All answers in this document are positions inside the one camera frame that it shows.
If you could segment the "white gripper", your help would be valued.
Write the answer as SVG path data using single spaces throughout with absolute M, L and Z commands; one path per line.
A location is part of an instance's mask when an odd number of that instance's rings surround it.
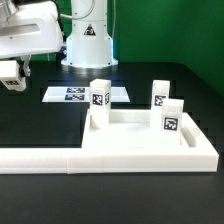
M 54 1 L 18 5 L 0 0 L 0 59 L 21 56 L 25 77 L 31 74 L 31 55 L 57 52 L 62 44 Z

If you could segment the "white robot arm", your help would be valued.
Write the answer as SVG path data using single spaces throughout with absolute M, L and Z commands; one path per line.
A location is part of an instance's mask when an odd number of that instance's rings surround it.
M 24 75 L 30 57 L 66 51 L 61 66 L 78 74 L 112 71 L 118 66 L 107 30 L 108 0 L 70 0 L 72 13 L 56 0 L 0 0 L 0 60 L 19 57 Z

